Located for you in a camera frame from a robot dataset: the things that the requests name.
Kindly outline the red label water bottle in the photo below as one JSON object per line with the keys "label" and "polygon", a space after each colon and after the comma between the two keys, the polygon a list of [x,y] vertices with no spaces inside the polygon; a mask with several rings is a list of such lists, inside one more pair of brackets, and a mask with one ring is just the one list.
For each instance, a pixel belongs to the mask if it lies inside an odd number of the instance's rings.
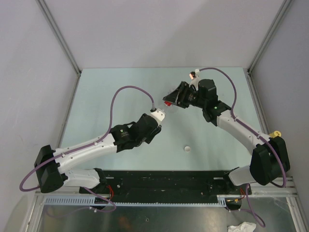
{"label": "red label water bottle", "polygon": [[165,103],[160,106],[160,109],[165,113],[165,116],[172,116],[177,113],[178,107],[175,105],[167,105]]}

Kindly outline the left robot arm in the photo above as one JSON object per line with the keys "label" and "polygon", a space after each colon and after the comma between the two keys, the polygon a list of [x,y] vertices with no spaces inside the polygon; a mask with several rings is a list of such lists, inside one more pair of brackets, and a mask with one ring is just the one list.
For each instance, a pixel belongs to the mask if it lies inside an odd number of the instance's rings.
{"label": "left robot arm", "polygon": [[102,193],[107,180],[100,168],[77,169],[94,158],[131,150],[142,143],[149,144],[161,132],[165,113],[156,110],[149,115],[143,114],[137,122],[116,125],[104,138],[66,148],[53,150],[50,145],[42,147],[34,163],[39,188],[42,193],[50,193],[63,186],[86,187]]}

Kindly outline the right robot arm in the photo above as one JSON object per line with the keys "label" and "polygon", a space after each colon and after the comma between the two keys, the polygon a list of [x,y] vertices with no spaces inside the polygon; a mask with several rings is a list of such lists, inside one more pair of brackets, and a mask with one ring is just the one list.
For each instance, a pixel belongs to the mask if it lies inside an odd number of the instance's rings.
{"label": "right robot arm", "polygon": [[286,173],[290,162],[285,141],[280,136],[258,132],[242,122],[232,113],[231,107],[218,99],[213,80],[200,80],[197,87],[181,82],[163,101],[187,108],[190,105],[201,108],[207,122],[225,130],[243,144],[251,154],[251,163],[238,167],[226,174],[223,189],[234,194],[243,184],[256,182],[262,186],[273,183],[278,177],[283,178],[282,187],[286,185]]}

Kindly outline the white bottle cap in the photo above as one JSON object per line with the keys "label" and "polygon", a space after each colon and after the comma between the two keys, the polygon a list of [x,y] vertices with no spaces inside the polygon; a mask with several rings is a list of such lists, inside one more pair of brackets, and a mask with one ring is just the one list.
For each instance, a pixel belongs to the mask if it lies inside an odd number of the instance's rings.
{"label": "white bottle cap", "polygon": [[191,147],[185,146],[185,147],[184,147],[184,151],[185,151],[185,152],[190,152],[190,151],[191,151]]}

